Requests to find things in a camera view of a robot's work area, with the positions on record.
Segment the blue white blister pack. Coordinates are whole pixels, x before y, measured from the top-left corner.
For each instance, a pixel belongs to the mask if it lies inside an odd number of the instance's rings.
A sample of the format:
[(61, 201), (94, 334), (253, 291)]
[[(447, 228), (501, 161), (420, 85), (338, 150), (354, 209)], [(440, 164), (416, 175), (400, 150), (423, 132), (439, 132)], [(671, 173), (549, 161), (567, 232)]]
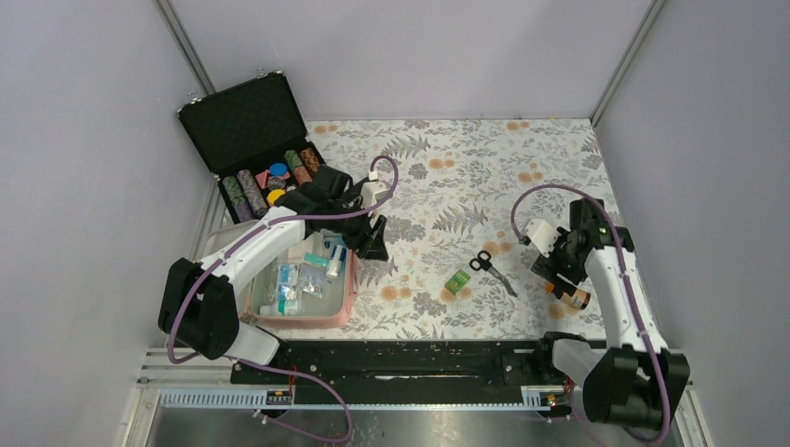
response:
[(293, 300), (299, 298), (297, 282), (300, 266), (298, 264), (281, 264), (277, 271), (275, 298), (277, 300)]

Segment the plastic bag of band-aids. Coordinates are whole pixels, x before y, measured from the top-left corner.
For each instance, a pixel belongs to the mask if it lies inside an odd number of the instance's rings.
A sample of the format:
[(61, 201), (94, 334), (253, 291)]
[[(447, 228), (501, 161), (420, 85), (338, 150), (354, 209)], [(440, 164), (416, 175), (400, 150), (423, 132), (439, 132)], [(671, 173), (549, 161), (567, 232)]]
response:
[(276, 274), (274, 304), (281, 313), (286, 305), (297, 305), (301, 299), (302, 288), (299, 282), (299, 264), (280, 264)]

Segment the small white medicine bottle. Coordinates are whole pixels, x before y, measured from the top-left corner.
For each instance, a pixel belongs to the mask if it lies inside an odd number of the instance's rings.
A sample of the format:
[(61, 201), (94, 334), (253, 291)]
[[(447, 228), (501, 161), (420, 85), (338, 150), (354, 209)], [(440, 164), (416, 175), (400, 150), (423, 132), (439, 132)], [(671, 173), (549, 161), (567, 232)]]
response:
[(277, 300), (270, 305), (262, 305), (259, 308), (259, 315), (262, 317), (297, 317), (303, 313), (304, 305), (300, 299)]

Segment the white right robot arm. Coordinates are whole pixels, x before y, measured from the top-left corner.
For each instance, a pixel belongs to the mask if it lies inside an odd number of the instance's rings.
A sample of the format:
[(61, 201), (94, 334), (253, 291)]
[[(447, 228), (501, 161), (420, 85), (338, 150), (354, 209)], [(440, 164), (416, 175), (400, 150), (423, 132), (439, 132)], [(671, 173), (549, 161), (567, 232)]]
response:
[(590, 421), (628, 429), (660, 431), (673, 419), (688, 379), (686, 357), (661, 335), (638, 284), (629, 231), (611, 226), (601, 200), (570, 205), (569, 226), (532, 219), (522, 243), (538, 250), (531, 266), (549, 293), (563, 304), (586, 308), (588, 280), (605, 325), (606, 350), (599, 354), (580, 335), (549, 332), (534, 359), (536, 375), (556, 384), (564, 377), (582, 391)]

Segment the black handled scissors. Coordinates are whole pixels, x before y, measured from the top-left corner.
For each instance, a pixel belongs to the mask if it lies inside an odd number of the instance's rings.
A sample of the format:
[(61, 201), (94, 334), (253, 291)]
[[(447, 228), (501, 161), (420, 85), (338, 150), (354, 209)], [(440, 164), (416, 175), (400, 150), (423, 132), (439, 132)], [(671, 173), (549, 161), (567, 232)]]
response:
[(469, 261), (469, 267), (473, 271), (487, 272), (504, 286), (509, 296), (518, 297), (518, 293), (512, 287), (508, 279), (493, 266), (491, 260), (492, 254), (489, 251), (481, 250)]

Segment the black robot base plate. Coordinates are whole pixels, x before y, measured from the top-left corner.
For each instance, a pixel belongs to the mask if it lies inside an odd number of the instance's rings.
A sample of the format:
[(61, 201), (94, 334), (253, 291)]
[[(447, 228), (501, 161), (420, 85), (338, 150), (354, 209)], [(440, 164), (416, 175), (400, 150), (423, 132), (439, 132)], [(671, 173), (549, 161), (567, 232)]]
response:
[(526, 390), (563, 391), (565, 375), (549, 366), (548, 356), (543, 340), (291, 340), (271, 365), (298, 378), (242, 365), (230, 381), (284, 386), (302, 405), (334, 402), (310, 376), (349, 405), (519, 405)]

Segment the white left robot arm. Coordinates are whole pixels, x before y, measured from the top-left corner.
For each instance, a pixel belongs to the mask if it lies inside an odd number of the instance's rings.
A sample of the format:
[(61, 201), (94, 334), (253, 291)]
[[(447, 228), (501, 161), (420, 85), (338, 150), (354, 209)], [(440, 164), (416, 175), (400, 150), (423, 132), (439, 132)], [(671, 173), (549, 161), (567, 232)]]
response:
[(158, 328), (192, 356), (253, 363), (268, 383), (283, 379), (289, 359), (275, 335), (238, 319), (238, 292), (282, 253), (311, 235), (328, 231), (342, 237), (362, 259), (386, 261), (387, 225), (378, 212), (392, 198), (397, 182), (386, 183), (375, 169), (357, 183), (327, 165), (312, 181), (275, 200), (253, 227), (229, 245), (193, 262), (181, 258), (168, 272), (157, 318)]

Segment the pink medicine kit bag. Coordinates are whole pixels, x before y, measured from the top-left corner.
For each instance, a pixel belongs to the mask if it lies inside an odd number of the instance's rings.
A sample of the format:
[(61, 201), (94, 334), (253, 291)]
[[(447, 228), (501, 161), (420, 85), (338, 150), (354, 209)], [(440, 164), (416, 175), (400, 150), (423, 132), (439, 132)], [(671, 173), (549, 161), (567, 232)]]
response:
[(306, 222), (263, 219), (209, 237), (198, 261), (229, 279), (239, 320), (279, 329), (337, 328), (350, 318), (355, 263), (339, 236), (306, 235)]

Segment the brown bottle orange cap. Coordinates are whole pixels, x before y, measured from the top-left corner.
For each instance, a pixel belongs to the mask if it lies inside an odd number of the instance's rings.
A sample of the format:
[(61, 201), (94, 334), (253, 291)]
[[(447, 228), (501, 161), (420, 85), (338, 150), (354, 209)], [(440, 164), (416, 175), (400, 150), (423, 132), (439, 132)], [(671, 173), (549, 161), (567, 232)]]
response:
[(547, 282), (545, 291), (553, 295), (558, 301), (578, 310), (586, 309), (592, 297), (589, 292), (561, 280)]

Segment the teal silver foil sachet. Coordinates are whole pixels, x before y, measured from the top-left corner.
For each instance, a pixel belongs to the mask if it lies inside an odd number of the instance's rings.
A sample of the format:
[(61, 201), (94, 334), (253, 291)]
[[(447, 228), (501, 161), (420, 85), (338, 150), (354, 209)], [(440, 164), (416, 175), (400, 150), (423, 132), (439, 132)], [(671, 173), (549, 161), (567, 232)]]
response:
[(329, 260), (318, 255), (308, 253), (304, 256), (299, 276), (303, 293), (322, 298), (326, 289), (326, 269)]

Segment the small green box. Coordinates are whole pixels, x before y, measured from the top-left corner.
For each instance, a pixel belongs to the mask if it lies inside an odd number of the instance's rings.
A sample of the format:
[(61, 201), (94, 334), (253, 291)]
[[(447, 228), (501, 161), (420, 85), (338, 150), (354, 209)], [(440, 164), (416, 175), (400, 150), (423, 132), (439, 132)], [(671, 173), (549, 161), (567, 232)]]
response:
[(470, 281), (470, 274), (463, 269), (458, 269), (445, 283), (444, 288), (453, 295), (457, 295)]

